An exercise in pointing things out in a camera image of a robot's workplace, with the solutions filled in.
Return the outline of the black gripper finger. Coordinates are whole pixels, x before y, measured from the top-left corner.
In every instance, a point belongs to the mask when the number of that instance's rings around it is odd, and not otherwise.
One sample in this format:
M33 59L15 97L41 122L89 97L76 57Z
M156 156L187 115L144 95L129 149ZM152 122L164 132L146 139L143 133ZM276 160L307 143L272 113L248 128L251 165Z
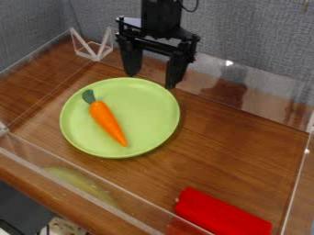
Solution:
M166 88L174 89L182 82L187 71L188 60L184 55L174 54L167 62Z
M117 43L125 73L129 77L133 77L141 69L141 48L136 45L133 40L124 36L117 37Z

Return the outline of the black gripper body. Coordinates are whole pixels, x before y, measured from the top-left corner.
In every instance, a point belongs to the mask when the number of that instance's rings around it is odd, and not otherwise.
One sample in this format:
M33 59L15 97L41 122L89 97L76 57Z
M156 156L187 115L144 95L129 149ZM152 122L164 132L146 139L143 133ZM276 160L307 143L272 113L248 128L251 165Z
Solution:
M196 45L200 37L182 27L174 27L159 33L141 26L141 20L135 17L117 17L115 19L119 32L116 35L137 44L143 50L170 56L182 51L190 62L195 61Z

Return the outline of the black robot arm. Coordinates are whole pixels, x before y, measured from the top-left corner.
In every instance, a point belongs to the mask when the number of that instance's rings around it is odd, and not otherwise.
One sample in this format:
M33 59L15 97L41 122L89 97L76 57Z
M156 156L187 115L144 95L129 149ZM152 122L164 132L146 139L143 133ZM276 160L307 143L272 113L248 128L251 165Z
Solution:
M168 56L166 88L174 89L182 82L187 66L195 62L196 45L200 37L180 26L182 11L188 10L183 0L141 0L141 17L117 17L119 44L124 71L135 76L141 69L146 50Z

